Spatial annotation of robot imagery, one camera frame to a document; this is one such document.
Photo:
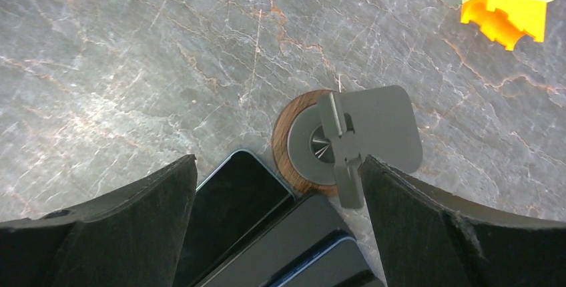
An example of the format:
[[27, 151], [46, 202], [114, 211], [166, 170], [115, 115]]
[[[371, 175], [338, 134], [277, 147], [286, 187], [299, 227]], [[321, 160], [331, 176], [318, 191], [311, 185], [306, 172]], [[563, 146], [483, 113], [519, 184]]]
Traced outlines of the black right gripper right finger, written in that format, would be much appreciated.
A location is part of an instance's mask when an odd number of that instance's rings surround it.
[[490, 208], [374, 157], [360, 177], [389, 286], [564, 286], [565, 224]]

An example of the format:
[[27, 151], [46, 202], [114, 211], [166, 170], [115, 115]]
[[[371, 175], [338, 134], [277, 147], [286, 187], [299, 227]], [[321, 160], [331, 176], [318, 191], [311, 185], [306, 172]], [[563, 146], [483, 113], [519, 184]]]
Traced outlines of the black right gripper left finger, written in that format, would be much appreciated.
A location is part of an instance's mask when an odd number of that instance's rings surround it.
[[2, 286], [171, 286], [196, 157], [42, 218], [1, 224]]

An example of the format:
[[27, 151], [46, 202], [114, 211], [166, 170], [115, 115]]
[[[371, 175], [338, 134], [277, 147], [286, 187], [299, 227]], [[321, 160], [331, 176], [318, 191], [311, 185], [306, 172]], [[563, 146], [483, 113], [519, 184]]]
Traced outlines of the black phone light blue edge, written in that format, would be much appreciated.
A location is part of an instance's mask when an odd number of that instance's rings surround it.
[[198, 186], [174, 286], [196, 286], [296, 198], [248, 150], [232, 153]]

